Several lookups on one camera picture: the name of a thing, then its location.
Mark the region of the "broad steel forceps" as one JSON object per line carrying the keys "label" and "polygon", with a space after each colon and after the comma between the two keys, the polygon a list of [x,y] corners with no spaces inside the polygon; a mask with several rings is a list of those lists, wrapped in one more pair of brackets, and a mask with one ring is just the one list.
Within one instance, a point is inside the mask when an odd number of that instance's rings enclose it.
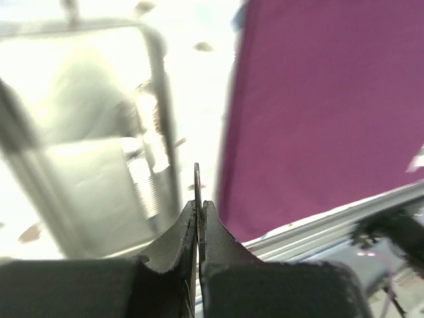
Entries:
{"label": "broad steel forceps", "polygon": [[203,207],[201,200],[201,180],[200,180],[200,170],[199,163],[196,162],[194,164],[194,195],[195,195],[195,212],[196,212],[196,223],[197,223],[197,241],[199,241],[200,234],[200,214]]}

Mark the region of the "thin steel tweezers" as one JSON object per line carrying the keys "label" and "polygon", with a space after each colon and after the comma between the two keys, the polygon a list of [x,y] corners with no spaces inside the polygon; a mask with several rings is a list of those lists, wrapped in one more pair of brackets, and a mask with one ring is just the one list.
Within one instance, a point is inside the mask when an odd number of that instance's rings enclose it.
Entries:
{"label": "thin steel tweezers", "polygon": [[121,146],[136,191],[138,204],[146,220],[172,205],[169,158],[160,135],[148,133],[123,137]]}

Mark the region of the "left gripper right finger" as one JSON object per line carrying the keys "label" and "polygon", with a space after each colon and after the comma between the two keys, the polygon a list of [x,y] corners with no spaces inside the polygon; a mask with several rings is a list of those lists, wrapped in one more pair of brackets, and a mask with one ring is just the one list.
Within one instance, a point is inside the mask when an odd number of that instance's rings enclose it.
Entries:
{"label": "left gripper right finger", "polygon": [[212,201],[199,212],[204,317],[371,317],[356,274],[337,262],[264,262],[221,224]]}

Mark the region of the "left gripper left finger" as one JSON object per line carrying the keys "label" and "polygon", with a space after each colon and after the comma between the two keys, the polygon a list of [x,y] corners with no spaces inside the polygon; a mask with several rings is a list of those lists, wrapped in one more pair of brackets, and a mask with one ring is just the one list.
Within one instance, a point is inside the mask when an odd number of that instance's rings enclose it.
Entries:
{"label": "left gripper left finger", "polygon": [[139,255],[1,265],[2,317],[193,317],[195,203]]}

